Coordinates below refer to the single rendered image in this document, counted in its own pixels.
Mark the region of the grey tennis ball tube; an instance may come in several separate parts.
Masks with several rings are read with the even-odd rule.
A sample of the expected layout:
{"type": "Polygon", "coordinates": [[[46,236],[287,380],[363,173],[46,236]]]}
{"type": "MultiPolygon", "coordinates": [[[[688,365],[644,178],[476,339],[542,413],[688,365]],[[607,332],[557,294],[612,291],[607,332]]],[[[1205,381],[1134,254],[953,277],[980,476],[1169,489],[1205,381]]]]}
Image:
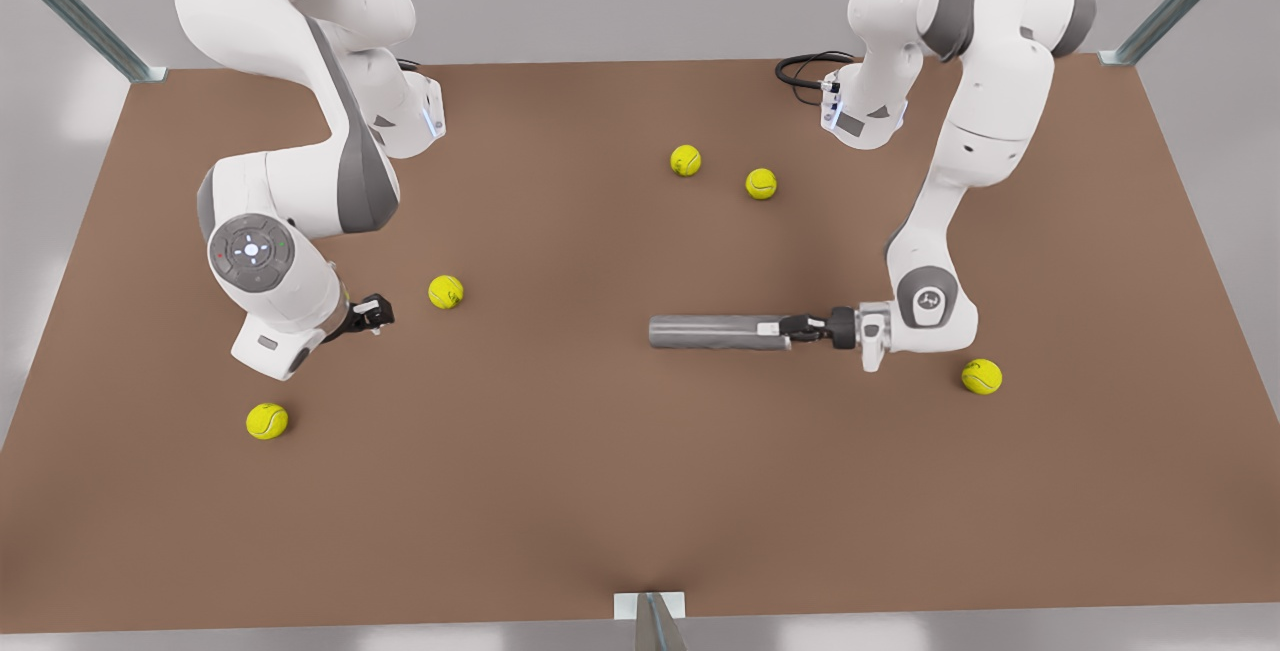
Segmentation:
{"type": "Polygon", "coordinates": [[[649,344],[658,349],[790,350],[786,336],[759,336],[756,324],[780,322],[777,315],[659,315],[648,324],[649,344]]]}

